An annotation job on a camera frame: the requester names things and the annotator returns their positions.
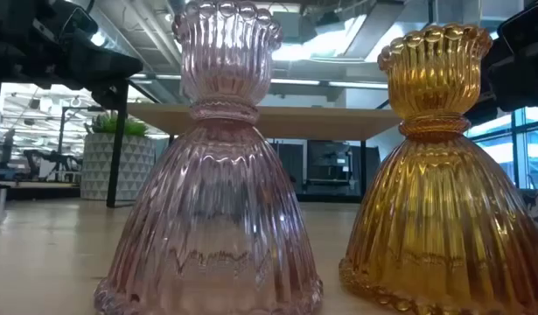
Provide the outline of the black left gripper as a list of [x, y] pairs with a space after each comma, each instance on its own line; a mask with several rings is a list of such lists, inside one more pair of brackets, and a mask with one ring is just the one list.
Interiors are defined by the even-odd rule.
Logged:
[[[0, 94], [4, 82], [44, 89], [70, 84], [62, 73], [66, 54], [59, 43], [69, 11], [67, 0], [0, 0]], [[91, 89], [104, 109], [125, 109], [126, 79], [143, 70], [141, 60], [85, 41], [73, 42], [66, 64], [83, 85], [106, 81]]]

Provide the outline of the amber glass candlestick holder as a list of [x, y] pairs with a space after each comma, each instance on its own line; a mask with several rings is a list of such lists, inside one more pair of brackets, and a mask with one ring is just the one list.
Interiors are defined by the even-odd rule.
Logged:
[[339, 263], [350, 292], [415, 315], [538, 315], [538, 228], [466, 136], [481, 61], [473, 24], [430, 25], [378, 58], [403, 142], [382, 161]]

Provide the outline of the pink glass candlestick holder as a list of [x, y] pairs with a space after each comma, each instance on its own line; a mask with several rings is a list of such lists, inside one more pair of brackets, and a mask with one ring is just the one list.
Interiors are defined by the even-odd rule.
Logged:
[[154, 165], [94, 292], [101, 315], [313, 315], [322, 304], [289, 175], [256, 128], [283, 32], [243, 0], [172, 29], [192, 126]]

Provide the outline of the black background rig stand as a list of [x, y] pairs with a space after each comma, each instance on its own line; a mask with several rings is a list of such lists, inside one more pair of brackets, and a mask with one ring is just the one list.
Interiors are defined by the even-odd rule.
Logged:
[[[66, 118], [66, 113], [69, 110], [73, 110], [73, 114]], [[61, 117], [60, 117], [60, 126], [59, 126], [59, 143], [58, 143], [58, 150], [57, 153], [59, 155], [63, 155], [63, 143], [64, 143], [64, 134], [65, 134], [65, 126], [67, 121], [69, 121], [72, 117], [76, 116], [80, 111], [85, 110], [87, 112], [95, 112], [95, 113], [102, 113], [106, 112], [104, 108], [101, 106], [86, 106], [86, 107], [74, 107], [74, 106], [65, 106], [61, 108]], [[87, 134], [92, 133], [90, 130], [89, 124], [84, 122], [84, 129]], [[60, 162], [55, 163], [55, 167], [52, 169], [54, 171], [54, 182], [59, 182], [59, 171], [60, 171]]]

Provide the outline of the succulent in triangle patterned pot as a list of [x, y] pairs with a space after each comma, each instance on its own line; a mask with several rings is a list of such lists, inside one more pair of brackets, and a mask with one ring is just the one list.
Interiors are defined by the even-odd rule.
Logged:
[[132, 118], [99, 114], [84, 138], [80, 196], [84, 200], [134, 201], [155, 163], [148, 126]]

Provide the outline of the black background workstation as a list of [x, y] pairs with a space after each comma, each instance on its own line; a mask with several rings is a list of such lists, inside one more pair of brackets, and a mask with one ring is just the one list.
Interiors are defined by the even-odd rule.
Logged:
[[351, 188], [350, 145], [309, 140], [304, 191], [316, 195], [347, 195]]

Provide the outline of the wooden shelf with black legs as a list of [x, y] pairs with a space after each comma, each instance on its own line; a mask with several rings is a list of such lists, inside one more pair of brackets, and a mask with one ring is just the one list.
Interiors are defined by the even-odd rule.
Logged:
[[[192, 125], [190, 109], [174, 103], [131, 102], [126, 96], [113, 95], [106, 109], [120, 115], [132, 115], [173, 136]], [[400, 119], [391, 110], [356, 108], [270, 107], [258, 109], [257, 128], [269, 138], [307, 140], [349, 140], [360, 142], [360, 192], [353, 196], [301, 193], [302, 202], [355, 203], [367, 189], [366, 140], [395, 126]]]

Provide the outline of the silver metal post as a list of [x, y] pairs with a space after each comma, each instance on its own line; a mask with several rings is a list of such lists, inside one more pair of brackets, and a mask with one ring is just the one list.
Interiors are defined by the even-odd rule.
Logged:
[[7, 213], [6, 213], [6, 200], [7, 200], [7, 193], [10, 189], [9, 185], [0, 185], [0, 222], [4, 221]]

